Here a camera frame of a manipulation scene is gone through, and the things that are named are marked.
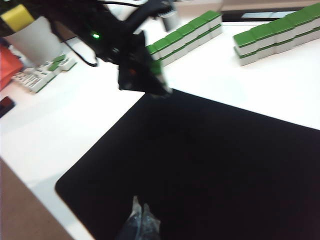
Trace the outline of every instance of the table surface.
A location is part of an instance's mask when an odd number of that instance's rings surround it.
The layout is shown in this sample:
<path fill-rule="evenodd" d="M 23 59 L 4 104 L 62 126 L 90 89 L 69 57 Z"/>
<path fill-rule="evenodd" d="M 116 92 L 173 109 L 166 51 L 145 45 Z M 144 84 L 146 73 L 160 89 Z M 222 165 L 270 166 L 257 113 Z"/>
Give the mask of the table surface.
<path fill-rule="evenodd" d="M 180 11 L 186 23 L 208 8 Z M 241 67 L 234 34 L 260 23 L 224 23 L 223 33 L 164 68 L 172 88 L 291 123 L 320 130 L 320 39 Z M 147 44 L 165 36 L 161 21 L 141 26 Z M 70 44 L 88 60 L 93 52 Z M 56 181 L 143 95 L 118 90 L 117 66 L 93 68 L 66 47 L 77 65 L 31 94 L 15 82 L 1 91 L 16 106 L 1 118 L 1 156 L 26 186 L 77 240 L 92 237 L 54 191 Z"/>

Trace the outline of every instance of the black cable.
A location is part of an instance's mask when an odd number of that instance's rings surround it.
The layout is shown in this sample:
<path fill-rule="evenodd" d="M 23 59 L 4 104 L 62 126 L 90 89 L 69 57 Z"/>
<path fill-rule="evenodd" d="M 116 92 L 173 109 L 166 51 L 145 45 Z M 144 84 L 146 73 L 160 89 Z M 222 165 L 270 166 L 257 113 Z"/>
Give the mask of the black cable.
<path fill-rule="evenodd" d="M 97 56 L 94 56 L 95 57 L 95 61 L 96 63 L 91 63 L 91 62 L 88 62 L 87 60 L 84 59 L 83 56 L 81 56 L 79 53 L 77 53 L 70 45 L 69 43 L 67 43 L 67 41 L 61 36 L 60 32 L 57 30 L 56 28 L 56 25 L 54 22 L 50 21 L 49 22 L 51 23 L 51 29 L 52 29 L 52 32 L 57 35 L 57 37 L 63 41 L 82 61 L 84 61 L 86 64 L 88 64 L 90 67 L 97 67 L 98 66 L 98 58 Z"/>
<path fill-rule="evenodd" d="M 132 4 L 132 3 L 128 3 L 128 2 L 118 2 L 118 1 L 98 1 L 98 2 L 101 3 L 101 4 L 124 5 L 124 6 L 130 6 L 130 7 L 135 7 L 135 8 L 141 7 L 141 5 Z"/>

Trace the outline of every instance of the robotic arm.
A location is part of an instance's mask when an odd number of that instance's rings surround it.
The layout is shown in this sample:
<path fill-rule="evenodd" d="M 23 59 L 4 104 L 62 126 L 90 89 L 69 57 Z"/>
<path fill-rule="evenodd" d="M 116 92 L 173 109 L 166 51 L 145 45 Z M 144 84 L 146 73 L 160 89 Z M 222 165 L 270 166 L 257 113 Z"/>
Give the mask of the robotic arm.
<path fill-rule="evenodd" d="M 38 6 L 38 13 L 51 22 L 58 36 L 55 21 L 73 31 L 93 49 L 96 57 L 118 65 L 121 90 L 168 95 L 172 90 L 162 77 L 152 72 L 154 64 L 145 47 L 145 35 L 134 31 L 148 18 L 174 10 L 171 0 L 149 0 L 140 5 L 126 20 L 118 20 L 99 0 L 28 0 Z"/>

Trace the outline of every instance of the white cup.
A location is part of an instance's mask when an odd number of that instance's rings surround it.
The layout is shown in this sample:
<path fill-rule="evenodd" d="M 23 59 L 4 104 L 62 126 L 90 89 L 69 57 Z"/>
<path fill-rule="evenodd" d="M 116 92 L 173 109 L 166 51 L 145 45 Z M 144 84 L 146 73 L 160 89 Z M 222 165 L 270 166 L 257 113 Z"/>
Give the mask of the white cup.
<path fill-rule="evenodd" d="M 51 32 L 50 23 L 43 16 L 4 39 L 38 66 L 58 57 L 62 52 L 60 41 Z"/>

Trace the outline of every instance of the black mouse pad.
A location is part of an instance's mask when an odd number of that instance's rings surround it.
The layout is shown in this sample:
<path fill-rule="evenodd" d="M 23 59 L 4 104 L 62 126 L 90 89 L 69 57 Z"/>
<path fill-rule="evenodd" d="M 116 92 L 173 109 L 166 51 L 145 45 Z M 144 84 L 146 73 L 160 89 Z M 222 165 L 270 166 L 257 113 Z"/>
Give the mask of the black mouse pad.
<path fill-rule="evenodd" d="M 55 189 L 97 240 L 115 238 L 134 195 L 163 240 L 318 240 L 320 131 L 177 90 L 144 95 Z"/>

